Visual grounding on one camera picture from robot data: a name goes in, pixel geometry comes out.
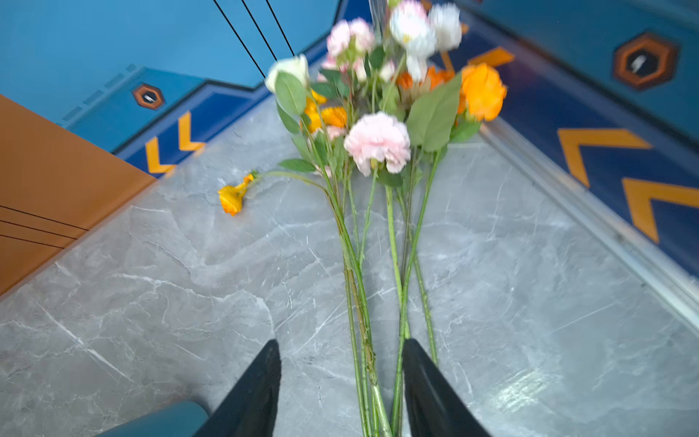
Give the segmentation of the teal ceramic vase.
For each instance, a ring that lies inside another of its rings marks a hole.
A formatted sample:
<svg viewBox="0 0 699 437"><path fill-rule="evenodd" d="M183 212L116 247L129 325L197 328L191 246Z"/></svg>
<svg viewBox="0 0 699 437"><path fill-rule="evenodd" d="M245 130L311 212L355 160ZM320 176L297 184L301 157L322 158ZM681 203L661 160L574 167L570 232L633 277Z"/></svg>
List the teal ceramic vase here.
<svg viewBox="0 0 699 437"><path fill-rule="evenodd" d="M178 402L100 433L98 437L191 437L208 418L208 412L197 402Z"/></svg>

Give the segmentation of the white cream rose stem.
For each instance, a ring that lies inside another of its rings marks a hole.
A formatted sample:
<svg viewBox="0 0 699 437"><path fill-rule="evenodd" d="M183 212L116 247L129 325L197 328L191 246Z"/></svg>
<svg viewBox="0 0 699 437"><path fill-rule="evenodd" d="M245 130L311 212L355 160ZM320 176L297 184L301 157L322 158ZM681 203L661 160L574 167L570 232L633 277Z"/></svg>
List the white cream rose stem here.
<svg viewBox="0 0 699 437"><path fill-rule="evenodd" d="M349 156L344 151L344 129L348 126L341 92L347 85L333 69L324 82L311 80L309 62L303 55L273 64L265 86L274 96L278 114L292 135L298 158L280 162L281 176L294 177L323 191L336 221L342 250L344 289L354 379L363 436L379 436L381 409L375 407L373 380L376 371L371 346L371 326L366 306L360 258L357 254L347 212L354 212Z"/></svg>

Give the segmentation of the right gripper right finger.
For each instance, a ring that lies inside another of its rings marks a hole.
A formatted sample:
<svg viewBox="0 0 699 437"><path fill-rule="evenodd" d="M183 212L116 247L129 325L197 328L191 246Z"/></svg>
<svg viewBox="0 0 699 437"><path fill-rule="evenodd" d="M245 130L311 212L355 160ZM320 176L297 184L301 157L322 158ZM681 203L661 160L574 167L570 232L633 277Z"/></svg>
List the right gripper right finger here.
<svg viewBox="0 0 699 437"><path fill-rule="evenodd" d="M491 436L416 340L404 342L402 360L405 404L412 436Z"/></svg>

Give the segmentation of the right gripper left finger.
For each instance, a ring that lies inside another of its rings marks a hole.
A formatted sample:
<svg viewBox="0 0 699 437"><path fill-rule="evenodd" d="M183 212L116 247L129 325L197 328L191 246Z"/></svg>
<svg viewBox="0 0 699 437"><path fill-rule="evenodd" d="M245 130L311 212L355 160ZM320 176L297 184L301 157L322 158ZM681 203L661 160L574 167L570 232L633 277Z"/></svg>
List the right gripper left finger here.
<svg viewBox="0 0 699 437"><path fill-rule="evenodd" d="M279 343L269 340L195 437L272 436L279 407Z"/></svg>

